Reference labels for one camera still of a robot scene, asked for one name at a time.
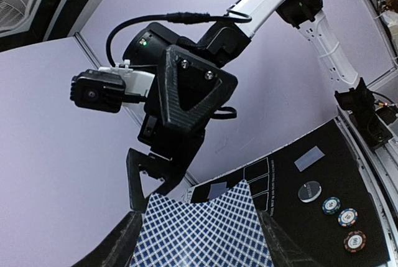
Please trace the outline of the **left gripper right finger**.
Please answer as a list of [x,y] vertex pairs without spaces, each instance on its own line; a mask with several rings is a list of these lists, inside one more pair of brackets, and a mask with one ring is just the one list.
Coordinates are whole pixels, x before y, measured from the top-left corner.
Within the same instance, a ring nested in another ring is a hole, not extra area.
[[256,213],[274,266],[317,266],[266,211]]

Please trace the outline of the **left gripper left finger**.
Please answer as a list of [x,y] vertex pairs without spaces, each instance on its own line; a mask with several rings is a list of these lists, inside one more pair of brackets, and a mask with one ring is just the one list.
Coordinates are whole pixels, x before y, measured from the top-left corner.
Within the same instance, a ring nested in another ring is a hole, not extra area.
[[142,215],[128,212],[105,239],[73,267],[127,266],[132,258],[142,227]]

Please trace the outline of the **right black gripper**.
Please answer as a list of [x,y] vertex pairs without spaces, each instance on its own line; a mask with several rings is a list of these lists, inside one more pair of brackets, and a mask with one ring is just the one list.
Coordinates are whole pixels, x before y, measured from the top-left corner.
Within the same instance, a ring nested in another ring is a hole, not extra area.
[[[238,79],[213,63],[189,51],[170,45],[163,52],[157,69],[158,88],[149,90],[144,105],[146,116],[138,140],[150,147],[143,154],[130,148],[126,167],[130,208],[145,212],[141,172],[156,180],[155,189],[166,196],[184,178],[187,169],[204,142],[202,128],[233,94]],[[187,135],[181,132],[195,132]]]

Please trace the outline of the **clear round dealer button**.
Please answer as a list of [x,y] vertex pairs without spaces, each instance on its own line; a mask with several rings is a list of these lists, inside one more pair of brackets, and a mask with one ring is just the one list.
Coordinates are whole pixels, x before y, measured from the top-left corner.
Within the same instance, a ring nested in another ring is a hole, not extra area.
[[298,198],[303,203],[309,203],[316,200],[322,193],[322,187],[317,181],[309,181],[304,183],[298,190]]

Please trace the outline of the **green 50 chip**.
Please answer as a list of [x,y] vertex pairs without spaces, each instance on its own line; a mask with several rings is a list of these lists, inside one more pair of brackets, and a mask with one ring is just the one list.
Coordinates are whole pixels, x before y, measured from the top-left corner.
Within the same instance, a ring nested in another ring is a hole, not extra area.
[[338,197],[329,197],[322,204],[322,210],[324,214],[333,215],[339,211],[341,202]]

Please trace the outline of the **red 100 chip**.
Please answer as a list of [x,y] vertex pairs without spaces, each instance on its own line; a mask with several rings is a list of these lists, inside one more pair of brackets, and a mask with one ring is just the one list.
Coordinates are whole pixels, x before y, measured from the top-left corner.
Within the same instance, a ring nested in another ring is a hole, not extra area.
[[349,232],[343,240],[345,250],[350,253],[361,251],[366,245],[366,235],[362,231]]

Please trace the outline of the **blue 10 chip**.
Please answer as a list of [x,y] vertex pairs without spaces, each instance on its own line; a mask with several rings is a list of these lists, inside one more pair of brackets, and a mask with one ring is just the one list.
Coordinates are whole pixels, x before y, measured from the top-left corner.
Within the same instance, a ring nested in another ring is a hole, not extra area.
[[342,210],[338,216],[338,223],[341,227],[352,227],[358,219],[358,212],[353,208]]

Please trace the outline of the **dealt card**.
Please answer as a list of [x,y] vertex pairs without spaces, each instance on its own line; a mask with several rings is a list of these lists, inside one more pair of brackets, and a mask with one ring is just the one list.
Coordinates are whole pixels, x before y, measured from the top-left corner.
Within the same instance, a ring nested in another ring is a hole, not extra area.
[[304,155],[299,157],[294,164],[300,172],[303,172],[305,169],[322,159],[324,156],[325,154],[320,150],[320,148],[315,146],[307,151]]
[[229,191],[229,188],[227,187],[227,182],[211,184],[210,190],[208,193],[208,200],[215,199],[215,198],[223,195],[227,191]]

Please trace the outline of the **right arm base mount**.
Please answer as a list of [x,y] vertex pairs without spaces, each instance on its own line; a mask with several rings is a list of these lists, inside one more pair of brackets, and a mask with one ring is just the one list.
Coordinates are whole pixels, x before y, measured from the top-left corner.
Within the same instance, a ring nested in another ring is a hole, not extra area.
[[397,120],[397,104],[370,90],[362,78],[355,88],[335,91],[335,99],[342,110],[351,112],[349,118],[369,148],[377,149],[393,138],[387,127]]

